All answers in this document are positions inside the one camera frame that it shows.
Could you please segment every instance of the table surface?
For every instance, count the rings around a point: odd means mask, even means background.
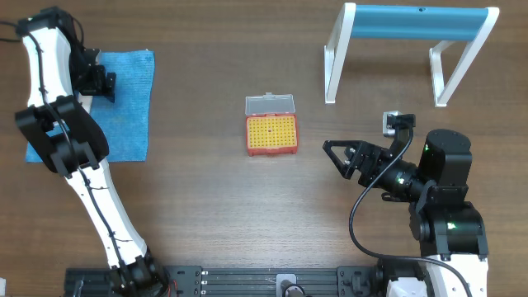
[[[82,23],[88,47],[155,52],[147,161],[112,163],[111,171],[130,219],[162,263],[374,264],[348,235],[349,211],[363,188],[357,177],[341,178],[322,145],[363,139],[387,146],[382,113],[400,110],[417,116],[408,161],[419,161],[430,130],[471,139],[466,200],[486,224],[489,295],[525,295],[528,2],[428,4],[501,8],[447,108],[433,106],[427,52],[435,42],[415,40],[352,40],[337,104],[323,104],[323,46],[341,1],[19,0],[3,2],[0,18],[58,5]],[[0,28],[0,35],[12,33]],[[462,49],[443,54],[446,73]],[[29,96],[27,54],[6,43],[0,53],[0,276],[10,295],[60,295],[66,268],[105,267],[106,257],[67,183],[42,164],[24,163],[26,141],[13,113]],[[244,97],[265,92],[295,96],[296,155],[247,156]],[[372,191],[359,209],[359,240],[378,252],[417,255],[407,205],[383,202],[380,193]]]

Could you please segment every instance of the white frame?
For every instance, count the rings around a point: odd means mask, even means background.
[[[355,14],[355,3],[343,4],[336,23],[333,26],[328,43],[324,46],[324,102],[326,104],[336,103],[337,87],[339,86],[345,57],[347,56],[348,42],[351,38]],[[445,86],[441,52],[452,45],[454,41],[443,40],[434,48],[429,49],[432,88],[436,107],[447,106],[447,102],[459,85],[460,80],[462,80],[475,56],[488,38],[489,33],[497,21],[498,15],[499,9],[497,7],[488,7],[486,20],[478,30],[475,39],[467,43],[464,53],[456,65],[455,71],[451,74]]]

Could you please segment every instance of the white object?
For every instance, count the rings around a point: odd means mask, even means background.
[[[132,226],[129,217],[125,212],[125,208],[123,208],[123,205],[121,204],[121,200],[119,199],[116,189],[114,188],[114,183],[112,182],[106,158],[99,163],[98,169],[93,170],[91,167],[87,167],[83,169],[83,171],[90,180],[90,187],[93,188],[92,193],[97,206],[105,217],[106,222],[110,225],[111,230],[114,232],[115,238],[119,239],[117,241],[117,246],[119,247],[120,255],[125,264],[129,265],[134,263],[135,258],[138,256],[144,257],[147,252],[147,244],[139,236],[138,232],[134,229],[134,226]],[[99,233],[99,237],[101,237],[101,241],[106,250],[108,266],[119,267],[116,251],[114,250],[112,241],[108,236],[106,226],[99,217],[99,214],[92,203],[92,199],[90,199],[88,190],[84,186],[83,177],[79,170],[72,173],[71,178],[66,178],[66,181],[81,198],[97,232]]]
[[[356,14],[355,3],[345,3],[336,23],[333,26],[332,34],[324,47],[324,102],[326,104],[336,103],[337,87],[345,57],[347,56],[348,42],[351,38],[354,16]],[[497,7],[488,7],[488,16],[473,41],[468,42],[464,53],[456,66],[451,78],[444,86],[444,77],[441,67],[441,52],[449,47],[454,41],[441,41],[437,46],[429,50],[431,61],[432,87],[436,107],[445,107],[451,95],[459,85],[460,80],[468,70],[471,62],[480,51],[484,41],[488,38],[491,29],[495,25],[499,14]]]
[[[431,259],[441,261],[440,255],[429,256]],[[469,289],[473,297],[486,297],[488,292],[488,259],[482,261],[478,255],[453,254],[450,261],[445,264],[455,268],[469,283]],[[431,283],[436,297],[466,297],[464,287],[459,278],[453,272],[435,264],[426,264],[427,272],[431,277]]]
[[[488,16],[483,25],[478,30],[477,35],[473,41],[468,42],[465,46],[464,53],[460,57],[459,63],[456,65],[455,71],[451,74],[451,78],[444,86],[444,74],[442,72],[441,52],[447,49],[454,41],[443,40],[434,48],[429,49],[429,60],[431,62],[431,76],[432,76],[432,90],[435,99],[436,107],[446,107],[447,102],[453,95],[456,87],[458,87],[460,80],[464,77],[471,62],[475,59],[480,51],[480,48],[488,38],[489,32],[492,31],[493,26],[498,18],[499,10],[497,7],[488,7]]]
[[[389,280],[387,297],[427,297],[427,285],[416,277],[399,277]]]
[[[0,277],[0,296],[6,295],[6,279]]]
[[[42,28],[34,30],[31,34],[35,37],[42,50],[42,71],[44,74],[44,87],[48,92],[48,103],[55,102],[58,96],[73,95],[72,82],[69,73],[69,56],[71,47],[60,29]],[[39,91],[39,59],[35,43],[29,36],[22,39],[30,60],[31,93],[27,106],[43,106],[42,94]],[[90,113],[92,96],[78,96],[82,107]]]

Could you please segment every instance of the open lid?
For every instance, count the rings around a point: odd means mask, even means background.
[[[273,95],[246,97],[246,116],[295,113],[294,96]]]

